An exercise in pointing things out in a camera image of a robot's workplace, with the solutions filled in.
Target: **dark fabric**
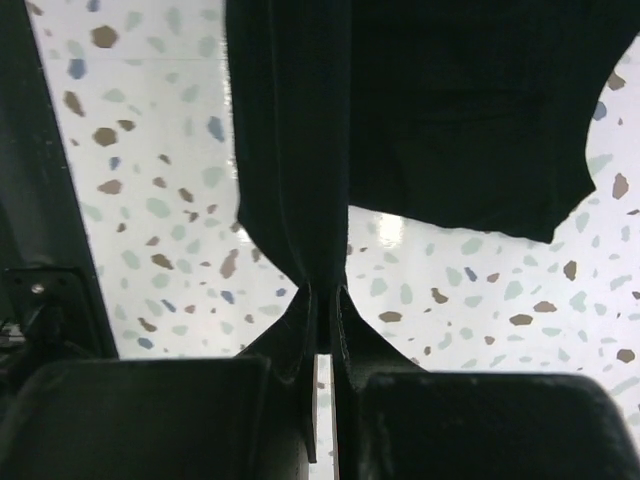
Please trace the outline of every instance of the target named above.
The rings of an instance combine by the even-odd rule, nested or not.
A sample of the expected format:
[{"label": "dark fabric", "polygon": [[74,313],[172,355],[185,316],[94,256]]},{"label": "dark fabric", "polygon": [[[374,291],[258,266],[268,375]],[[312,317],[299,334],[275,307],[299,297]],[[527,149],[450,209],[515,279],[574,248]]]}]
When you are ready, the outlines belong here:
[{"label": "dark fabric", "polygon": [[352,205],[543,242],[594,190],[589,122],[638,0],[353,0],[350,32],[307,11],[348,2],[301,3],[227,4],[238,219],[294,282],[342,268],[347,181]]},{"label": "dark fabric", "polygon": [[321,295],[344,281],[350,10],[338,0],[232,0],[226,12],[238,219]]}]

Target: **black metal frame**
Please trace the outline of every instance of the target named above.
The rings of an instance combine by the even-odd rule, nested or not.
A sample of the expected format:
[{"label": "black metal frame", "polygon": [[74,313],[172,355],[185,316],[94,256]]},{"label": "black metal frame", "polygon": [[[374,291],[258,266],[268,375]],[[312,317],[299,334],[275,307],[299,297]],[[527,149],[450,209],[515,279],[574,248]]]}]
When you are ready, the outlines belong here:
[{"label": "black metal frame", "polygon": [[[74,343],[96,357],[117,358],[23,1],[0,3],[0,32],[0,268],[9,272],[10,284],[19,281],[11,271],[30,270],[30,285],[22,291],[20,305],[9,298],[15,289],[0,287],[0,319],[19,321],[21,312],[16,312],[16,307],[23,310],[26,304],[41,303],[40,287],[48,292],[52,286],[47,269],[62,268],[68,270],[67,277],[75,277],[73,283],[81,285],[77,288],[82,289],[85,305],[81,314],[66,316],[68,329],[75,332]],[[57,293],[59,298],[66,296],[63,302],[67,305],[79,301],[77,289],[68,295],[64,289]]]}]

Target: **speckled floor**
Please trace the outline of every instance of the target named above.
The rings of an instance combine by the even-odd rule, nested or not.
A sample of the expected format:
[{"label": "speckled floor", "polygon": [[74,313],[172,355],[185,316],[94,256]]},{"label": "speckled floor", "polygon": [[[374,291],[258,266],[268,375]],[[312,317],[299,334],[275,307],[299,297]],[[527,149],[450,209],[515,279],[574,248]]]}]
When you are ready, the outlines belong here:
[{"label": "speckled floor", "polygon": [[[293,286],[234,220],[222,1],[28,4],[122,357],[236,353]],[[348,263],[365,318],[423,367],[582,372],[638,441],[639,62],[637,42],[604,88],[598,191],[553,245],[354,208]],[[318,479],[332,478],[327,368]]]}]

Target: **metal bracket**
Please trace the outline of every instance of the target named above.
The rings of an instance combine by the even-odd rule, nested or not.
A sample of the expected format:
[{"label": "metal bracket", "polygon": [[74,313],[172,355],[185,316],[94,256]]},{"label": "metal bracket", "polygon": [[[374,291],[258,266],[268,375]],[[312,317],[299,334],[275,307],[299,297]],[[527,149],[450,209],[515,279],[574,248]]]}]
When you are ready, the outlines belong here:
[{"label": "metal bracket", "polygon": [[10,269],[3,278],[27,341],[64,344],[83,356],[101,356],[93,309],[77,271]]}]

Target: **dark green fabric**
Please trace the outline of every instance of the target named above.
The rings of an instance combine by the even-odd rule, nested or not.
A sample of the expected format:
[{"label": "dark green fabric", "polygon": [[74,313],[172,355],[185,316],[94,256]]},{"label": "dark green fabric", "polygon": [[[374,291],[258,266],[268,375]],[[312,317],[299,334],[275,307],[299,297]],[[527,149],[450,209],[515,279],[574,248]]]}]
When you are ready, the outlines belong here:
[{"label": "dark green fabric", "polygon": [[257,246],[294,282],[331,283],[347,188],[352,205],[550,242],[594,190],[589,122],[640,1],[353,0],[350,24],[327,24],[345,3],[227,2],[238,219]]}]

